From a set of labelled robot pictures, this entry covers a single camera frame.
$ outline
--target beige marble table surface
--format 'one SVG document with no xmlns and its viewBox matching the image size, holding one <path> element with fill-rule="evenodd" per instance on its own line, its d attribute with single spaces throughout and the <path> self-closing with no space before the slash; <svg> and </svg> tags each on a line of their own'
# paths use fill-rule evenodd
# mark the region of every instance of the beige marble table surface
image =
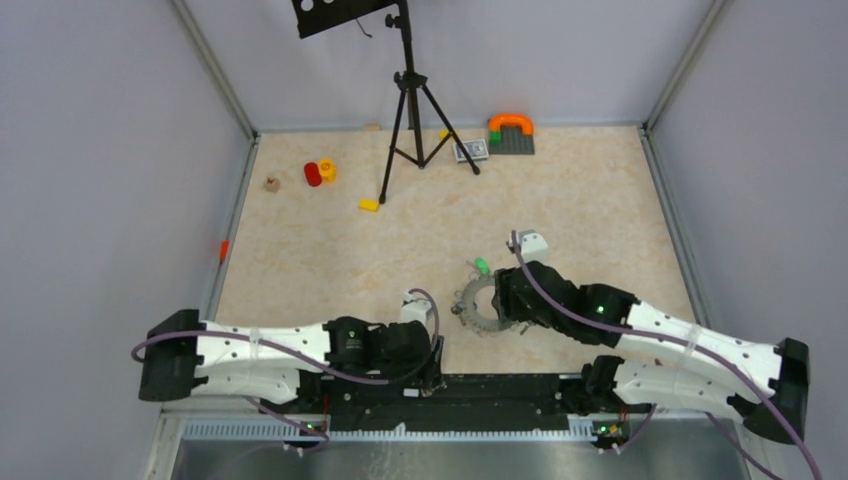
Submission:
<svg viewBox="0 0 848 480">
<path fill-rule="evenodd" d="M 485 131 L 460 130 L 464 140 Z M 542 327 L 481 336 L 450 313 L 466 261 L 515 266 L 511 229 L 535 229 L 548 265 L 576 284 L 608 283 L 692 320 L 683 280 L 637 130 L 537 128 L 536 155 L 493 156 L 480 176 L 443 148 L 425 169 L 401 157 L 388 202 L 377 199 L 391 132 L 262 135 L 216 320 L 294 327 L 343 315 L 395 321 L 403 292 L 428 290 L 442 317 L 446 373 L 577 372 L 605 347 Z M 425 149 L 438 131 L 424 132 Z M 399 147 L 414 151 L 412 134 Z M 332 158 L 338 178 L 309 187 L 303 165 Z M 266 191 L 269 177 L 280 189 Z"/>
</svg>

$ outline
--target green object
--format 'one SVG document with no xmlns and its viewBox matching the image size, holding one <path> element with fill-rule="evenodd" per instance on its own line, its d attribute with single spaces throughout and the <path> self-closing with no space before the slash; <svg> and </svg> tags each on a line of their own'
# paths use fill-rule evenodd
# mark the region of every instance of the green object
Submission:
<svg viewBox="0 0 848 480">
<path fill-rule="evenodd" d="M 474 259 L 474 265 L 477 267 L 477 270 L 480 270 L 481 275 L 488 275 L 489 274 L 489 264 L 486 263 L 486 261 L 483 260 L 482 258 L 480 258 L 480 257 L 475 258 Z"/>
</svg>

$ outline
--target black tripod stand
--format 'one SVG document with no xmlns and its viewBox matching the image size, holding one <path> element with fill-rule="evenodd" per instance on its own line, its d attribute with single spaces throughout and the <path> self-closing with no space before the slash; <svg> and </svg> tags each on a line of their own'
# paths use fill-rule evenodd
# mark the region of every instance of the black tripod stand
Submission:
<svg viewBox="0 0 848 480">
<path fill-rule="evenodd" d="M 386 174 L 383 177 L 383 188 L 380 191 L 381 204 L 386 203 L 386 189 L 389 186 L 389 176 L 392 173 L 392 160 L 394 160 L 395 153 L 414 163 L 419 169 L 424 169 L 439 149 L 441 149 L 449 139 L 453 138 L 459 146 L 459 149 L 462 151 L 462 154 L 465 156 L 465 159 L 468 161 L 468 165 L 471 166 L 471 171 L 474 172 L 474 175 L 480 175 L 480 168 L 474 164 L 473 160 L 471 160 L 471 155 L 468 153 L 468 149 L 465 148 L 462 140 L 460 140 L 459 136 L 456 134 L 456 130 L 454 130 L 453 126 L 450 124 L 448 117 L 445 116 L 445 112 L 442 111 L 442 108 L 439 107 L 439 103 L 436 102 L 436 98 L 433 97 L 430 89 L 427 88 L 427 77 L 415 72 L 415 64 L 412 61 L 412 32 L 409 26 L 409 6 L 407 5 L 406 0 L 399 0 L 397 5 L 399 10 L 398 15 L 396 17 L 392 17 L 391 14 L 387 15 L 386 26 L 389 28 L 400 29 L 401 38 L 403 39 L 403 54 L 406 58 L 406 71 L 403 72 L 403 74 L 395 72 L 394 77 L 395 84 L 397 84 L 400 89 L 400 100 L 398 101 L 398 111 L 395 116 L 395 127 L 394 130 L 392 130 L 392 143 L 389 145 L 389 159 L 386 161 Z M 424 92 L 424 95 L 427 96 L 427 99 L 430 100 L 430 104 L 433 105 L 433 109 L 436 111 L 436 114 L 439 115 L 439 118 L 448 130 L 448 134 L 441 142 L 439 142 L 436 148 L 430 152 L 430 155 L 428 155 L 427 158 L 424 158 L 424 145 L 421 141 L 421 118 L 418 112 L 419 88 Z M 409 96 L 409 125 L 415 132 L 415 158 L 397 148 L 397 135 L 398 130 L 400 130 L 400 120 L 403 116 L 403 104 L 404 101 L 406 101 L 407 95 Z"/>
</svg>

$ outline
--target tripod leg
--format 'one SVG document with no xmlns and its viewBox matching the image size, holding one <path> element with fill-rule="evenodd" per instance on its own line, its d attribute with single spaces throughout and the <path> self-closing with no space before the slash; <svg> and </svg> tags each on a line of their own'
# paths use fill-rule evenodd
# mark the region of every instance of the tripod leg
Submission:
<svg viewBox="0 0 848 480">
<path fill-rule="evenodd" d="M 445 116 L 445 112 L 442 111 L 442 108 L 439 106 L 439 103 L 436 102 L 436 98 L 433 97 L 433 94 L 430 92 L 430 89 L 427 88 L 427 85 L 422 85 L 421 89 L 424 90 L 424 95 L 427 95 L 427 99 L 430 100 L 430 104 L 433 105 L 433 109 L 436 110 L 436 113 L 439 115 L 439 118 L 442 119 L 442 123 L 445 124 L 448 131 L 453 136 L 453 139 L 456 140 L 456 144 L 459 146 L 459 149 L 462 150 L 462 154 L 465 156 L 465 159 L 468 160 L 468 164 L 471 165 L 471 171 L 474 172 L 474 175 L 480 175 L 480 167 L 474 164 L 474 161 L 471 160 L 471 154 L 468 153 L 468 149 L 465 148 L 465 144 L 462 143 L 462 140 L 459 139 L 459 135 L 456 134 L 456 130 L 453 129 L 453 126 L 450 124 L 450 120 Z"/>
<path fill-rule="evenodd" d="M 380 205 L 386 203 L 386 189 L 389 187 L 389 175 L 392 173 L 392 160 L 395 158 L 395 146 L 397 145 L 398 129 L 400 129 L 400 119 L 403 117 L 404 100 L 406 100 L 406 90 L 401 89 L 398 113 L 395 115 L 395 128 L 392 130 L 392 143 L 389 145 L 389 159 L 386 160 L 386 173 L 383 175 L 383 188 L 380 190 Z"/>
<path fill-rule="evenodd" d="M 409 118 L 411 122 L 414 122 L 410 127 L 415 134 L 415 163 L 419 169 L 423 169 L 424 142 L 421 140 L 421 117 L 418 114 L 418 92 L 416 90 L 416 88 L 409 89 Z"/>
</svg>

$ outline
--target floor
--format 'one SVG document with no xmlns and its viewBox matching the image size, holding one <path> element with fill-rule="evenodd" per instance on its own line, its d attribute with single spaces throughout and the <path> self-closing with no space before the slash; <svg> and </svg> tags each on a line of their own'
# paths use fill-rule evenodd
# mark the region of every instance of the floor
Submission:
<svg viewBox="0 0 848 480">
<path fill-rule="evenodd" d="M 460 130 L 463 140 L 485 131 Z M 411 287 L 435 297 L 446 337 L 447 373 L 575 372 L 603 347 L 541 327 L 481 335 L 450 313 L 456 292 L 484 258 L 516 264 L 511 229 L 535 229 L 548 264 L 581 283 L 609 283 L 669 314 L 693 315 L 634 127 L 537 128 L 536 155 L 493 156 L 474 176 L 444 148 L 425 169 L 395 158 L 388 202 L 377 199 L 391 132 L 262 136 L 216 320 L 294 327 L 351 315 L 398 317 Z M 425 148 L 438 132 L 425 131 Z M 412 148 L 410 132 L 399 146 Z M 309 187 L 303 165 L 331 158 L 338 177 Z M 276 178 L 280 189 L 263 188 Z"/>
</svg>

